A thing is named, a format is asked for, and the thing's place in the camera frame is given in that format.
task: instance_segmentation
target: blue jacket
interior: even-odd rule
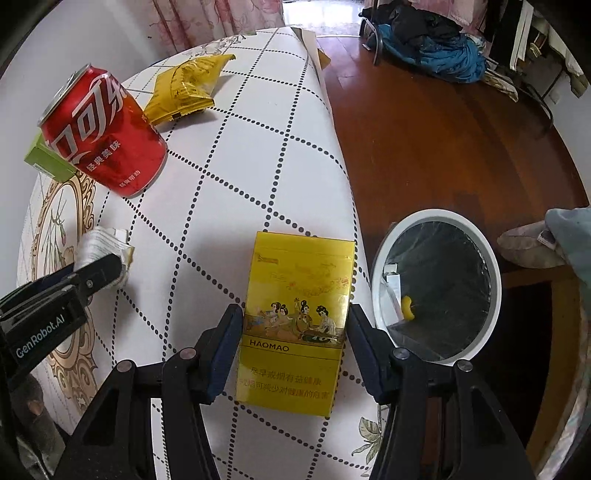
[[[434,77],[448,82],[472,83],[482,78],[486,70],[485,58],[478,52],[474,42],[465,34],[446,41],[435,41],[423,37],[418,48],[402,44],[394,35],[390,25],[378,26],[384,47],[402,61],[416,65]],[[375,48],[375,36],[369,39],[369,46]]]

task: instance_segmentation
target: white wall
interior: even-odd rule
[[[554,126],[562,137],[579,176],[587,197],[591,200],[591,87],[577,98],[570,91],[570,78],[563,74],[546,103],[554,115]],[[555,104],[552,98],[558,98]]]
[[[123,81],[165,57],[143,37],[124,2],[63,0],[36,26],[0,79],[0,297],[16,283],[21,231],[37,177],[23,158],[45,107],[86,63]]]

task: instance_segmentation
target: round table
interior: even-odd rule
[[[64,184],[39,176],[31,195],[19,284],[71,263],[80,237],[96,225],[129,230],[135,247],[126,285],[96,294],[87,324],[34,371],[50,415],[67,432],[117,362],[165,361],[215,326],[229,303],[244,306],[257,231],[355,240],[352,301],[371,319],[345,162],[316,68],[294,31],[196,47],[124,85],[143,107],[159,72],[212,51],[236,56],[220,77],[216,106],[159,126],[168,158],[146,191],[120,198],[79,173]],[[385,418],[350,347],[330,418],[241,405],[233,399],[235,382],[232,368],[224,393],[202,406],[222,478],[369,476]],[[157,475],[167,478],[158,399],[152,437]]]

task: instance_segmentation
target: red soda can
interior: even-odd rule
[[[121,196],[156,176],[166,142],[106,70],[85,65],[57,92],[38,124],[49,146]]]

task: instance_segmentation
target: can lid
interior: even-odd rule
[[[66,84],[58,90],[53,100],[50,102],[49,105],[47,105],[47,108],[45,109],[41,118],[37,122],[38,127],[42,126],[42,124],[45,123],[47,117],[53,113],[56,107],[60,104],[61,100],[68,94],[70,90],[72,90],[72,87],[78,82],[78,80],[80,80],[80,77],[82,77],[89,68],[90,63],[87,63],[80,70],[70,75],[70,78],[68,78]]]

